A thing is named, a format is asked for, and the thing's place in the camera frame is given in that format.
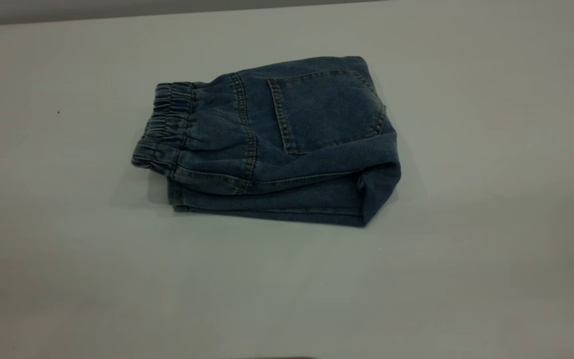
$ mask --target blue denim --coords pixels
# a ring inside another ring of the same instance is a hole
[[[156,87],[132,164],[179,212],[362,227],[400,180],[364,59],[317,57]]]

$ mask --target seam stitching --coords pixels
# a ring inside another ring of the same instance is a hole
[[[254,132],[251,130],[251,127],[249,127],[247,100],[242,80],[235,72],[230,75],[230,79],[232,80],[234,93],[239,107],[239,120],[241,121],[241,125],[246,135],[245,161],[243,162],[242,179],[239,182],[235,193],[237,195],[242,195],[246,194],[249,189],[251,176],[256,163],[257,143],[256,136],[254,136]]]

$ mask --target folded jeans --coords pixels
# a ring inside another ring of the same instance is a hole
[[[132,156],[176,211],[365,226],[400,180],[396,131],[360,57],[159,84]]]

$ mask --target back pocket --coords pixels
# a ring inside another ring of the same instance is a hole
[[[385,106],[357,71],[335,70],[269,79],[285,152],[314,152],[373,137]]]

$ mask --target folded pant leg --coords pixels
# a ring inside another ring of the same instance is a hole
[[[177,211],[365,225],[400,178],[396,132],[359,57],[157,87],[133,164]]]

